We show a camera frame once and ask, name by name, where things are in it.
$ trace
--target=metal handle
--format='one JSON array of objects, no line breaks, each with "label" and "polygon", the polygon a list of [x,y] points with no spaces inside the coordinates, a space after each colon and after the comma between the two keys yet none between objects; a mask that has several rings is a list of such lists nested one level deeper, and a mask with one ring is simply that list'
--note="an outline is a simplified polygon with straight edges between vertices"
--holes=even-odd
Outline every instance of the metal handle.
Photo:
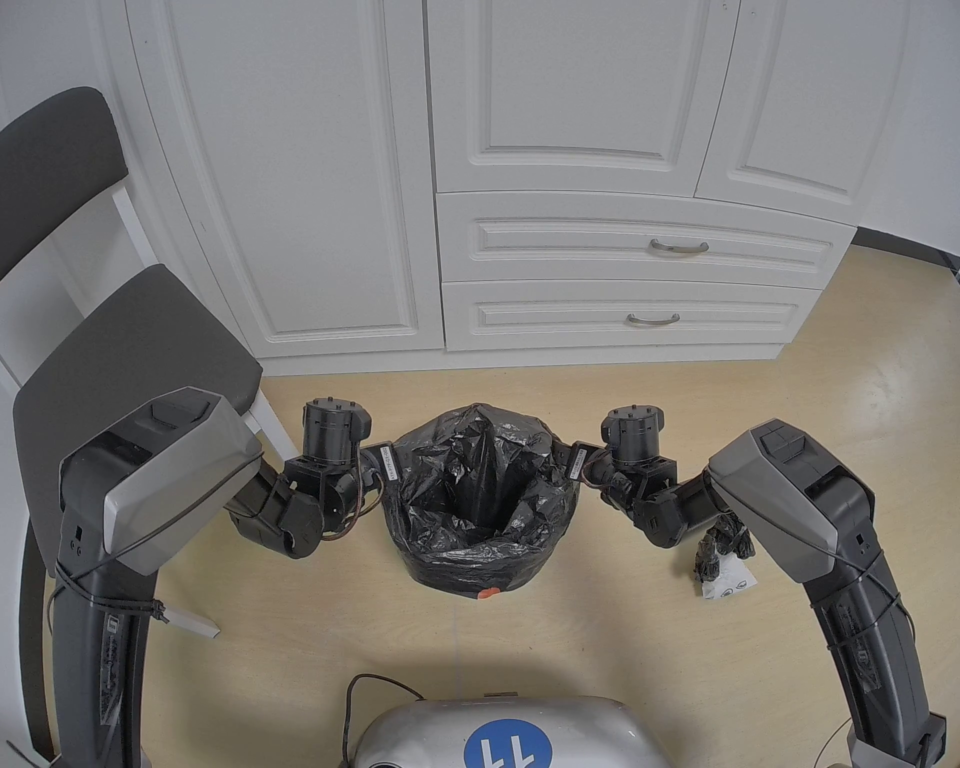
[{"label": "metal handle", "polygon": [[689,248],[686,246],[668,246],[664,245],[655,237],[650,241],[650,247],[654,251],[667,251],[669,253],[706,253],[710,250],[710,243],[701,243],[699,246],[692,246]]},{"label": "metal handle", "polygon": [[636,317],[633,312],[627,315],[627,323],[631,325],[672,325],[673,323],[678,323],[680,321],[680,315],[674,312],[666,320],[643,320],[643,318]]}]

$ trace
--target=chair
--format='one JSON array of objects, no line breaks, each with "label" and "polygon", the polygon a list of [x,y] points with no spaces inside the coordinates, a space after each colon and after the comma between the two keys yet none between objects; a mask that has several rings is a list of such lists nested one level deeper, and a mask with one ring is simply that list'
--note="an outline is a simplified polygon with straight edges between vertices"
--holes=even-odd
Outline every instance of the chair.
[{"label": "chair", "polygon": [[[24,599],[36,597],[37,586],[42,595],[44,566],[53,575],[64,457],[145,400],[187,385],[224,395],[284,461],[300,453],[259,390],[260,365],[157,261],[124,186],[127,174],[109,107],[94,88],[52,96],[0,132],[0,279],[105,191],[144,265],[83,319],[15,395],[17,458],[32,529],[21,585],[25,698],[28,684],[39,684],[42,697],[42,679],[30,682],[26,674],[36,672],[39,659],[41,606],[25,605]],[[15,385],[11,376],[4,379]],[[33,536],[42,563],[31,551]],[[184,623],[193,619],[199,617],[188,614]],[[24,654],[36,657],[26,660]]]}]

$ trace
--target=wooden floor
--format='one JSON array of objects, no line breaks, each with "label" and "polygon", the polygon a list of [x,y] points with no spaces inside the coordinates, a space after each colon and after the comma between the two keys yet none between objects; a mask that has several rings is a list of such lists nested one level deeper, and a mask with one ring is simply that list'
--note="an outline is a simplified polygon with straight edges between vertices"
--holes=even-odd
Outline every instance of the wooden floor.
[{"label": "wooden floor", "polygon": [[[930,705],[960,728],[960,287],[942,268],[851,248],[776,361],[291,377],[263,389],[297,437],[303,402],[333,395],[367,407],[374,440],[485,400],[566,441],[599,441],[610,408],[651,403],[666,412],[661,449],[683,476],[745,429],[788,420],[876,492]],[[145,748],[156,768],[333,768],[345,686],[370,671],[431,698],[619,699],[678,767],[812,765],[848,715],[803,590],[760,552],[756,588],[704,601],[690,577],[695,545],[656,549],[584,489],[542,573],[471,602],[411,581],[379,516],[289,562],[221,515],[160,574],[162,599],[223,632],[206,640],[155,624]],[[403,701],[365,683],[355,734]],[[841,758],[838,736],[821,765]],[[958,762],[955,735],[942,765]]]}]

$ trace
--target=robot brand logo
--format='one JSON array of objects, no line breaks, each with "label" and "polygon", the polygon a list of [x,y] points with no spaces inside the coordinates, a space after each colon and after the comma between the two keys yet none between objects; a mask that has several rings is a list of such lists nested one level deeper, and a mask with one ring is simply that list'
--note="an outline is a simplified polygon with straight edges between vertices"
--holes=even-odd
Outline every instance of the robot brand logo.
[{"label": "robot brand logo", "polygon": [[550,768],[553,747],[546,733],[526,720],[494,720],[467,740],[467,768]]}]

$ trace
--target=barcode sticker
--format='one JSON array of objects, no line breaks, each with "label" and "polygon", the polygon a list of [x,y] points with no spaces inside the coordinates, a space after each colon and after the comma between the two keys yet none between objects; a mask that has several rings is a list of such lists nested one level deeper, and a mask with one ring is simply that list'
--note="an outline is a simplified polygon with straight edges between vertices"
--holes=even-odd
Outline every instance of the barcode sticker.
[{"label": "barcode sticker", "polygon": [[587,449],[581,448],[577,451],[577,458],[573,461],[573,467],[570,468],[570,479],[579,480],[580,470],[584,468],[584,459],[587,458]]},{"label": "barcode sticker", "polygon": [[383,445],[380,448],[380,455],[383,457],[383,467],[387,470],[387,479],[399,480],[400,476],[396,474],[396,465],[394,464],[394,457],[390,452],[390,447]]}]

